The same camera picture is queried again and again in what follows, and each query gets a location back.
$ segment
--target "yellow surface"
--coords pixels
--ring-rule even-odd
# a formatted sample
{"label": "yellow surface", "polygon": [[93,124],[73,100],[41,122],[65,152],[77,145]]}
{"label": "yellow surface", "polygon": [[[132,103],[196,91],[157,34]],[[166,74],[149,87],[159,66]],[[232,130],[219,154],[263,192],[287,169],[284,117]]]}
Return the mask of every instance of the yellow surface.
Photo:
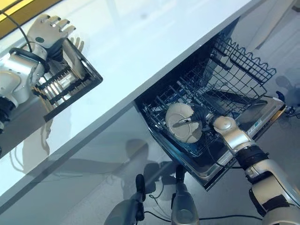
{"label": "yellow surface", "polygon": [[[5,8],[9,4],[13,3],[15,0],[0,0],[0,9]],[[11,7],[9,10],[6,11],[8,15],[13,14],[15,11],[19,10],[20,8],[26,6],[27,4],[31,3],[34,0],[23,0],[16,4],[15,6]],[[6,17],[4,15],[0,15],[0,21],[5,19]]]}

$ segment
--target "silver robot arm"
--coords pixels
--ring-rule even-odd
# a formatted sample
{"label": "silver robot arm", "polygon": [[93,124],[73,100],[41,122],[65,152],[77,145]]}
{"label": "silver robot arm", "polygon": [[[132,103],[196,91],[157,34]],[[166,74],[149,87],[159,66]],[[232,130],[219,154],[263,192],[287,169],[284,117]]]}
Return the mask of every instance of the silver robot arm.
{"label": "silver robot arm", "polygon": [[250,198],[264,217],[264,225],[300,225],[300,191],[285,172],[268,158],[231,117],[211,117],[231,153],[245,170],[252,184]]}
{"label": "silver robot arm", "polygon": [[67,24],[58,16],[40,15],[27,34],[32,52],[28,46],[12,48],[0,61],[0,134],[11,111],[28,100],[31,87],[48,72],[47,59],[63,59],[62,43],[75,30],[74,26],[62,30]]}

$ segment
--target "white countertop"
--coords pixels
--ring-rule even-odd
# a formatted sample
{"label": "white countertop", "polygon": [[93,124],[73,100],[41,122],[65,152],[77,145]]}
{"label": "white countertop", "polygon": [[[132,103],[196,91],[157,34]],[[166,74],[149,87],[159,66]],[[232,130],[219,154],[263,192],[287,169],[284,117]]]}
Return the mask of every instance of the white countertop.
{"label": "white countertop", "polygon": [[[85,41],[83,54],[104,79],[53,119],[46,140],[50,155],[75,147],[259,1],[64,0],[48,9],[77,28],[71,37]],[[32,21],[23,25],[25,31]],[[0,52],[21,38],[12,32],[0,41]],[[40,140],[41,129],[16,146],[16,155],[22,158],[25,146],[42,150]],[[12,166],[9,154],[1,158],[0,195],[46,157],[36,157],[26,172]]]}

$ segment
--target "dishwasher door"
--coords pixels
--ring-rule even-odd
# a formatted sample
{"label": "dishwasher door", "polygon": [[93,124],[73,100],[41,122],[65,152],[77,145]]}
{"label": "dishwasher door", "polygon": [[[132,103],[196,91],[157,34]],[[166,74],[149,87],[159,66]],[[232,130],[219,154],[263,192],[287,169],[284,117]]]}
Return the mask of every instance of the dishwasher door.
{"label": "dishwasher door", "polygon": [[209,190],[228,169],[207,152],[206,140],[218,163],[236,161],[210,127],[193,144],[176,140],[165,124],[165,113],[175,102],[202,104],[213,113],[231,116],[255,140],[283,113],[282,101],[265,97],[263,85],[276,73],[245,52],[237,43],[216,36],[181,62],[135,100],[154,139],[169,157],[182,164]]}

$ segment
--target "robot finger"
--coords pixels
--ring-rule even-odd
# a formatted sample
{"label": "robot finger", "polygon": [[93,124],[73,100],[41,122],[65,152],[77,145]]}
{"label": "robot finger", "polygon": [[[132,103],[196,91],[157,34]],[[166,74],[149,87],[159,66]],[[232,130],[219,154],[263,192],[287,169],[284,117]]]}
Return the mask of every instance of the robot finger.
{"label": "robot finger", "polygon": [[57,26],[59,26],[60,30],[62,30],[69,23],[70,23],[69,20],[63,19],[57,23]]}
{"label": "robot finger", "polygon": [[51,16],[49,19],[48,19],[48,22],[52,25],[52,24],[54,24],[54,23],[56,23],[57,21],[59,21],[60,20],[60,17],[58,17],[58,16]]}
{"label": "robot finger", "polygon": [[83,51],[83,47],[84,47],[84,41],[81,41],[80,45],[78,47],[78,51],[82,52]]}
{"label": "robot finger", "polygon": [[77,37],[77,38],[76,38],[76,42],[75,42],[75,44],[74,44],[76,48],[78,48],[79,43],[80,43],[80,38]]}
{"label": "robot finger", "polygon": [[50,16],[47,14],[41,14],[37,17],[37,20],[39,23],[43,23],[45,20],[49,19]]}
{"label": "robot finger", "polygon": [[68,28],[64,29],[64,31],[62,31],[62,36],[63,36],[64,38],[66,38],[66,37],[69,36],[69,34],[72,33],[75,29],[76,29],[75,26],[69,26]]}

